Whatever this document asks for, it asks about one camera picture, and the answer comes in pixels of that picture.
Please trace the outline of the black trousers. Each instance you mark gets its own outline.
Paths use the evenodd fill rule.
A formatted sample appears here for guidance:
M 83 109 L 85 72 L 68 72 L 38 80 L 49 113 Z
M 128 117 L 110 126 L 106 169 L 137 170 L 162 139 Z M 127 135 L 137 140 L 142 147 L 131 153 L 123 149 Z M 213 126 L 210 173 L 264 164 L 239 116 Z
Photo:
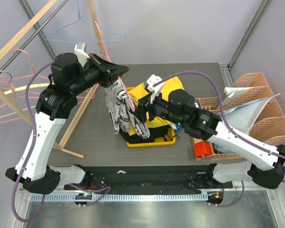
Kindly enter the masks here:
M 158 128 L 150 128 L 150 137 L 143 139 L 138 136 L 136 133 L 133 135 L 129 135 L 129 133 L 124 132 L 121 128 L 119 130 L 119 134 L 121 137 L 130 144 L 138 144 L 138 143 L 155 143 L 155 142 L 169 142 L 172 141 L 175 136 L 171 136 L 169 131 L 173 131 L 173 128 L 169 125 L 158 127 Z

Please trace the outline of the yellow garment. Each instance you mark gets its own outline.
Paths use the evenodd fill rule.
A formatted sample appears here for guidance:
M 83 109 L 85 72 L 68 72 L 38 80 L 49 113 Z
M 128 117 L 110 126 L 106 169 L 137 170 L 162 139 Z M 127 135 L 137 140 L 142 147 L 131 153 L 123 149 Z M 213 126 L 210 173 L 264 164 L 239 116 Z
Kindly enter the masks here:
M 137 85 L 136 87 L 132 88 L 129 90 L 129 94 L 131 95 L 131 97 L 133 98 L 133 100 L 135 101 L 136 104 L 138 104 L 139 99 L 145 97 L 146 95 L 148 95 L 148 91 L 145 89 L 145 83 L 141 83 L 139 85 Z M 182 84 L 182 82 L 180 81 L 180 79 L 178 77 L 174 77 L 172 79 L 169 79 L 163 83 L 161 83 L 160 85 L 156 86 L 156 88 L 161 88 L 161 95 L 162 95 L 162 99 L 165 102 L 168 102 L 168 96 L 169 94 L 177 89 L 182 89 L 184 90 L 184 86 Z M 152 121 L 149 120 L 149 112 L 146 112 L 146 117 L 147 120 L 145 122 L 145 124 L 147 125 L 149 131 L 150 131 L 150 135 L 153 135 L 153 133 L 151 133 L 151 130 L 154 130 L 156 128 L 159 127 L 171 127 L 173 128 L 175 131 L 178 131 L 181 129 L 180 126 L 177 126 L 176 124 L 162 119 L 158 116 L 154 117 L 154 119 Z

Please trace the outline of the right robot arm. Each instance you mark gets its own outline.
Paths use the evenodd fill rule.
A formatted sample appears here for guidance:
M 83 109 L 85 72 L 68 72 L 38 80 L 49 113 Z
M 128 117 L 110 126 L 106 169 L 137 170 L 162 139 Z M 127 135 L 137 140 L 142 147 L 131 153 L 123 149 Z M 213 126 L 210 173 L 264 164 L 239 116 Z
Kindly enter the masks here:
M 151 94 L 139 99 L 134 115 L 143 123 L 160 117 L 180 125 L 195 139 L 222 145 L 244 157 L 245 162 L 212 163 L 204 176 L 210 188 L 229 181 L 252 181 L 276 189 L 285 176 L 285 145 L 272 146 L 228 126 L 218 115 L 196 107 L 195 98 L 182 89 L 172 91 L 168 100 Z

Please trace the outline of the blue white patterned garment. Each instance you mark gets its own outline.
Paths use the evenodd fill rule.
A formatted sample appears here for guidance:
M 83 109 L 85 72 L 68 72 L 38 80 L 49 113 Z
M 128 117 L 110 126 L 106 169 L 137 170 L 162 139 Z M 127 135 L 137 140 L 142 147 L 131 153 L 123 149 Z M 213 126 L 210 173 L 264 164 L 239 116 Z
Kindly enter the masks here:
M 179 125 L 179 124 L 174 124 L 174 123 L 171 123 L 170 126 L 173 128 L 173 130 L 174 130 L 175 132 L 177 132 L 177 131 L 179 131 L 179 130 L 181 130 L 181 129 L 183 128 L 181 125 Z

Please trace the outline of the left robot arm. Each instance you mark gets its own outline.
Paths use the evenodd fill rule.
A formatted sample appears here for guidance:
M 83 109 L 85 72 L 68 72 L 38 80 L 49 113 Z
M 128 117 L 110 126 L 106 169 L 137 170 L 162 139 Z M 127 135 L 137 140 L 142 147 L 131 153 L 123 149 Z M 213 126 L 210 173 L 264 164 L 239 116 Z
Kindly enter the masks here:
M 48 166 L 48 158 L 58 133 L 78 103 L 76 97 L 96 84 L 109 87 L 129 70 L 96 54 L 85 55 L 81 64 L 76 54 L 62 53 L 50 66 L 50 84 L 39 96 L 26 149 L 16 167 L 7 169 L 5 174 L 30 193 L 42 195 L 61 185 L 75 184 L 81 190 L 90 187 L 91 178 L 83 166 Z

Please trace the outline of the cream plastic hanger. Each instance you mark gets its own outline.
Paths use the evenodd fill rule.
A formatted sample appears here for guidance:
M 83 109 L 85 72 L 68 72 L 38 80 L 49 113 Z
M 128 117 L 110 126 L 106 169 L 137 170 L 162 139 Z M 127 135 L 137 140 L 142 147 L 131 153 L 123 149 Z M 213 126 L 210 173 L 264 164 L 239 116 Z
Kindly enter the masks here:
M 4 92 L 4 94 L 5 95 L 9 95 L 9 94 L 13 94 L 14 95 L 14 97 L 17 97 L 18 95 L 17 95 L 17 92 L 19 92 L 19 91 L 24 91 L 24 90 L 26 90 L 26 85 L 24 85 L 24 86 L 20 86 L 20 87 L 14 87 L 12 84 L 11 84 L 11 81 L 12 80 L 21 80 L 21 79 L 28 79 L 28 78 L 31 78 L 33 76 L 33 74 L 30 74 L 30 75 L 27 75 L 27 76 L 21 76 L 21 77 L 16 77 L 15 79 L 7 79 L 7 82 L 6 83 L 8 83 L 8 84 L 10 84 L 10 90 L 7 90 L 7 91 L 5 91 Z M 46 87 L 46 86 L 48 86 L 49 85 L 49 82 L 46 82 L 46 83 L 35 83 L 35 84 L 31 84 L 30 85 L 30 88 L 42 88 L 42 87 Z

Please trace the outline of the newspaper print trousers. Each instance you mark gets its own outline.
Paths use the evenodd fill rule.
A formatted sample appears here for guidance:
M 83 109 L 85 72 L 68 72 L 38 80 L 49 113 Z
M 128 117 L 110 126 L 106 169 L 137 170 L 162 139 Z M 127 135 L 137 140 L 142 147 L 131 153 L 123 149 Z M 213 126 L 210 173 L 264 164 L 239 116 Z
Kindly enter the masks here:
M 133 127 L 139 137 L 143 139 L 150 137 L 147 125 L 134 115 L 136 104 L 121 78 L 105 88 L 105 98 L 115 134 L 119 134 L 120 131 L 129 133 L 130 128 Z

